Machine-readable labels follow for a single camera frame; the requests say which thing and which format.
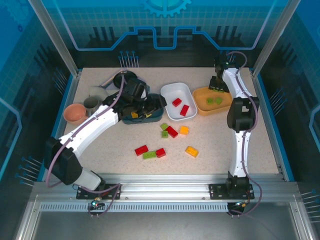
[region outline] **red lego brick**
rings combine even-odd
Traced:
[[[155,151],[155,154],[158,158],[162,158],[166,155],[166,151],[163,148],[160,148],[157,151]]]
[[[175,107],[177,107],[177,106],[180,105],[180,103],[182,103],[182,100],[181,100],[180,98],[177,98],[176,100],[174,100],[174,101],[172,102],[172,105],[175,106]]]
[[[140,156],[141,154],[144,154],[144,153],[146,153],[146,152],[149,152],[149,149],[148,149],[147,145],[143,145],[143,146],[137,148],[137,149],[134,150],[134,151],[135,151],[135,154],[136,154],[137,156]]]
[[[168,132],[168,134],[175,138],[176,136],[178,136],[178,132],[176,130],[174,130],[171,126],[168,126],[166,131]]]
[[[189,109],[188,105],[183,105],[180,115],[185,117],[188,112],[188,109]]]

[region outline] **cable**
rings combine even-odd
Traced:
[[[253,182],[253,183],[259,188],[259,190],[260,190],[260,196],[259,196],[259,199],[258,199],[256,205],[255,205],[253,208],[251,208],[251,209],[250,209],[249,211],[247,211],[246,213],[241,214],[242,216],[247,216],[249,213],[251,213],[253,210],[255,210],[255,209],[259,206],[259,204],[261,203],[262,195],[263,195],[263,190],[262,190],[261,186],[259,185],[259,183],[257,183],[255,180],[253,180],[253,179],[250,177],[249,173],[248,173],[247,170],[246,170],[246,166],[245,166],[245,144],[246,144],[246,142],[245,142],[245,137],[246,137],[246,134],[247,134],[248,132],[251,132],[251,131],[252,131],[253,129],[255,129],[255,127],[257,126],[257,123],[258,123],[258,109],[257,109],[257,106],[256,106],[254,100],[251,98],[251,96],[245,92],[245,90],[244,90],[244,88],[242,87],[242,85],[240,84],[240,81],[239,81],[239,78],[238,78],[238,73],[239,73],[240,70],[247,64],[247,61],[248,61],[247,56],[246,56],[243,52],[240,52],[240,51],[231,51],[231,52],[227,53],[226,55],[228,56],[228,55],[230,55],[230,54],[240,54],[240,55],[242,55],[242,56],[244,57],[244,59],[245,59],[244,64],[236,71],[236,73],[235,73],[235,79],[236,79],[236,82],[238,83],[241,91],[243,92],[243,94],[244,94],[244,95],[249,99],[249,101],[251,102],[251,104],[252,104],[252,106],[253,106],[253,109],[254,109],[254,115],[255,115],[255,120],[254,120],[253,126],[252,126],[250,129],[246,130],[246,131],[243,133],[243,136],[242,136],[243,141],[242,141],[241,159],[242,159],[242,168],[243,168],[243,171],[244,171],[245,175],[247,176],[247,178],[248,178],[251,182]]]
[[[113,195],[113,198],[112,198],[109,206],[108,206],[103,212],[101,212],[101,213],[99,213],[99,214],[96,214],[97,216],[101,216],[101,215],[103,215],[103,214],[105,214],[105,213],[107,213],[107,212],[109,211],[109,209],[111,208],[112,204],[114,203],[114,201],[115,201],[115,199],[116,199],[116,197],[117,197],[117,194],[118,194],[118,191],[119,191],[119,189],[120,189],[120,186],[121,186],[121,184],[118,183],[117,185],[115,185],[115,186],[112,187],[112,189],[114,189],[115,187],[117,187],[117,189],[116,189],[116,191],[115,191],[115,193],[114,193],[114,195]],[[92,212],[90,211],[90,206],[88,206],[88,213],[91,215],[91,217],[94,216],[94,214],[92,214]]]
[[[98,87],[102,87],[103,89],[107,89],[107,87],[109,87],[109,85],[112,84],[114,77],[118,74],[121,73],[123,71],[129,71],[127,68],[123,67],[121,68],[121,70],[117,71],[116,73],[114,73],[111,77],[109,77],[104,83],[100,84]]]
[[[71,135],[70,138],[68,138],[68,140],[60,147],[60,149],[59,149],[59,150],[56,152],[56,154],[54,155],[54,157],[53,157],[53,159],[52,159],[52,162],[51,162],[51,164],[50,164],[50,166],[49,166],[47,175],[46,175],[46,177],[45,177],[45,184],[46,184],[46,186],[47,186],[49,189],[54,188],[55,186],[57,186],[58,184],[61,183],[61,181],[59,181],[59,182],[57,182],[57,183],[55,183],[55,184],[53,184],[53,185],[49,185],[49,181],[50,181],[50,176],[51,176],[52,169],[53,169],[53,167],[54,167],[54,165],[55,165],[55,163],[56,163],[59,155],[61,154],[61,152],[65,149],[65,147],[70,143],[70,141],[71,141],[82,129],[84,129],[86,126],[88,126],[88,125],[89,125],[91,122],[93,122],[95,119],[98,119],[101,115],[105,114],[107,111],[109,111],[109,110],[118,102],[118,100],[119,100],[119,98],[120,98],[120,96],[121,96],[121,93],[122,93],[122,91],[123,91],[123,89],[124,89],[124,84],[125,84],[125,77],[124,77],[123,74],[122,74],[121,76],[122,76],[122,79],[121,79],[120,90],[119,90],[119,93],[118,93],[118,95],[116,96],[115,100],[113,101],[113,103],[112,103],[110,106],[108,106],[107,109],[103,110],[101,113],[98,113],[98,114],[96,115],[96,117],[91,118],[90,120],[88,120],[87,122],[85,122],[82,126],[80,126],[79,129],[76,130],[76,131]],[[108,192],[108,191],[110,191],[111,189],[113,189],[113,188],[109,188],[109,189],[106,189],[106,190],[104,190],[104,191],[97,191],[97,192],[95,192],[95,191],[91,191],[91,190],[87,189],[86,187],[81,187],[81,188],[84,189],[85,191],[90,192],[90,193],[97,193],[97,194],[98,194],[98,193]]]

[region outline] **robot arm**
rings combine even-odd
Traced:
[[[225,199],[243,199],[243,197],[247,197],[246,193],[252,189],[246,175],[248,173],[248,146],[251,136],[247,130],[251,129],[256,121],[254,107],[248,96],[252,98],[257,109],[259,99],[252,97],[239,73],[236,77],[238,68],[234,62],[223,62],[217,57],[214,66],[216,76],[211,78],[209,89],[231,94],[233,100],[227,114],[227,125],[234,131],[232,134],[233,155],[228,178],[225,187],[216,186],[215,192],[218,192],[218,196],[223,196]]]
[[[105,130],[131,113],[137,113],[139,119],[143,120],[167,105],[161,95],[148,95],[147,85],[136,78],[134,73],[128,71],[119,74],[125,76],[126,85],[112,108],[107,110],[118,92],[108,96],[98,110],[75,130],[59,139],[51,137],[45,143],[44,166],[49,169],[54,156],[68,141],[52,168],[52,173],[66,185],[76,184],[91,191],[103,189],[103,179],[83,168],[78,161],[84,150]],[[113,81],[119,81],[118,74]]]
[[[223,71],[222,74],[222,79],[225,82],[225,84],[227,85],[229,92],[232,96],[233,99],[237,99],[237,98],[241,98],[239,99],[240,102],[238,101],[238,110],[242,111],[243,110],[243,100],[247,100],[247,96],[244,94],[244,92],[246,92],[249,96],[252,96],[251,93],[247,90],[240,74],[238,76],[238,80],[239,83],[241,84],[241,87],[239,86],[238,82],[236,81],[236,72],[237,72],[237,68],[233,67],[233,68],[228,68],[225,69]],[[227,117],[227,123],[228,123],[228,127],[232,128],[232,121],[234,120],[234,109],[230,108],[228,117]],[[232,176],[237,176],[238,178],[241,177],[245,177],[246,173],[243,170],[243,166],[242,166],[242,145],[243,145],[243,141],[244,143],[244,165],[246,168],[246,172],[248,173],[248,166],[247,166],[247,161],[248,161],[248,146],[249,146],[249,140],[250,140],[250,135],[251,133],[248,132],[245,137],[243,137],[244,132],[246,129],[244,130],[240,130],[240,129],[233,129],[234,133],[232,135],[232,161],[231,161],[231,165],[230,165],[230,169],[229,172]]]

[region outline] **gray cup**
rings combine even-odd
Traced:
[[[102,102],[100,102],[96,97],[90,96],[86,98],[83,102],[83,105],[87,111],[88,117],[90,117],[92,114],[94,114]]]

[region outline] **gear logo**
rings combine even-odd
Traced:
[[[144,10],[149,10],[150,14],[155,14],[157,17],[168,15],[171,17],[174,14],[180,14],[180,10],[187,9],[187,4],[191,4],[191,0],[142,0]]]
[[[29,8],[27,0],[0,0],[0,7],[6,7],[10,16],[19,25],[28,18]]]

